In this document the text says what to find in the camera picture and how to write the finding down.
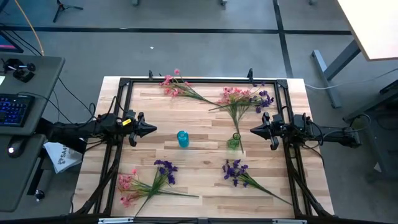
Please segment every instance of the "computer mouse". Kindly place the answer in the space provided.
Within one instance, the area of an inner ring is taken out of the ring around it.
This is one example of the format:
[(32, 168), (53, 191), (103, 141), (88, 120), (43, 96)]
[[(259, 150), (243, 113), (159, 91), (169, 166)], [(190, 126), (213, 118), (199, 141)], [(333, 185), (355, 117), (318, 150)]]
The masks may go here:
[(29, 138), (14, 137), (7, 147), (7, 154), (11, 158), (17, 158), (24, 153), (26, 142)]

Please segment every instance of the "wooden tabletop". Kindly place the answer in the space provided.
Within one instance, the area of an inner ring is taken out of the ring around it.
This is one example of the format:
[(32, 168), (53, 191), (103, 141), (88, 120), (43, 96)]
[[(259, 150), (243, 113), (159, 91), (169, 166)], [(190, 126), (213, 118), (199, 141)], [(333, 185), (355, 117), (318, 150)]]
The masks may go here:
[[(116, 95), (120, 77), (104, 77), (97, 104), (97, 114), (106, 113), (112, 97)], [(294, 113), (311, 116), (307, 94), (302, 79), (288, 79)], [(194, 84), (194, 89), (211, 101), (221, 98), (225, 84)], [(248, 89), (247, 84), (228, 85)], [(272, 85), (266, 85), (270, 96), (275, 96)], [(248, 172), (262, 186), (287, 201), (290, 196), (286, 163), (282, 146), (276, 151), (269, 149), (270, 142), (251, 134), (249, 130), (259, 126), (261, 114), (249, 110), (240, 122), (244, 154), (226, 148), (226, 140), (235, 132), (233, 122), (225, 111), (208, 111), (213, 105), (190, 98), (171, 98), (157, 84), (135, 83), (131, 106), (144, 112), (146, 122), (157, 126), (157, 131), (137, 140), (131, 147), (126, 139), (121, 154), (120, 174), (137, 169), (140, 180), (148, 184), (155, 175), (154, 161), (168, 160), (179, 167), (173, 190), (200, 196), (155, 196), (141, 210), (142, 217), (229, 217), (229, 218), (292, 218), (292, 206), (271, 197), (260, 190), (234, 187), (231, 180), (224, 180), (221, 166), (225, 159), (242, 159), (249, 166)], [(267, 111), (277, 113), (276, 105)], [(190, 136), (188, 149), (177, 143), (177, 132), (185, 130)], [(73, 203), (80, 208), (98, 185), (105, 145), (89, 150), (83, 159)], [(312, 151), (302, 149), (302, 158), (309, 189), (324, 206), (333, 213), (328, 185), (322, 161)], [(302, 195), (298, 193), (302, 206)], [(104, 191), (101, 210), (104, 208), (108, 189)], [(134, 216), (144, 202), (124, 208), (121, 194), (116, 189), (112, 215)]]
[(338, 0), (367, 60), (398, 59), (397, 0)]

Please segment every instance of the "backlit keyboard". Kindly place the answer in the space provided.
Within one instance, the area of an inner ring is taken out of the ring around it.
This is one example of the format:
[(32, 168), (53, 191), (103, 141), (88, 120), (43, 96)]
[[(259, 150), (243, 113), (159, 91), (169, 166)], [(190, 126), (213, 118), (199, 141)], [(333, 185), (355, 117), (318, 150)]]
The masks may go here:
[(0, 126), (23, 127), (34, 97), (0, 94)]

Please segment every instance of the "yellow label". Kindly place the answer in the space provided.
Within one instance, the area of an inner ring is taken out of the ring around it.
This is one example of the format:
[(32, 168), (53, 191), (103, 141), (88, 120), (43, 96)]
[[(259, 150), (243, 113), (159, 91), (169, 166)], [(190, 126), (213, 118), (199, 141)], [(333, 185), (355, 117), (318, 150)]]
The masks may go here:
[(125, 125), (127, 125), (129, 123), (131, 123), (131, 119), (127, 119), (127, 120), (122, 122), (123, 126), (125, 126)]

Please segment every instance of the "screen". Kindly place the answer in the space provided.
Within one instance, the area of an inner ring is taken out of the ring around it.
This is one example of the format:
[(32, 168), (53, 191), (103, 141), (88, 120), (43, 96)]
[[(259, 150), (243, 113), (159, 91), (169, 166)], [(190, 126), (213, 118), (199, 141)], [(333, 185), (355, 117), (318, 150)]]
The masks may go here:
[(0, 51), (3, 52), (18, 52), (22, 53), (23, 50), (15, 44), (10, 38), (0, 32)]

